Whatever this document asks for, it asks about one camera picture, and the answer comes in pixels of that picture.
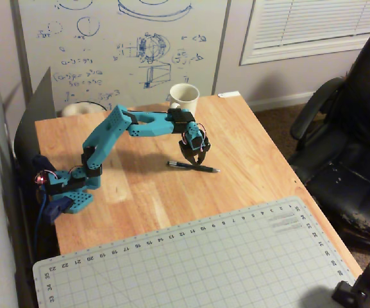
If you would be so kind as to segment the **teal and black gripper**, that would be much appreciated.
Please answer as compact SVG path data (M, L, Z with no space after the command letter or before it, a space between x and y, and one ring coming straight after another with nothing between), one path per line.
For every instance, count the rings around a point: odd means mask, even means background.
M204 129L200 129L197 123L188 123L181 135L179 142L181 153L192 165L201 165L205 160L206 153L210 150L210 142Z

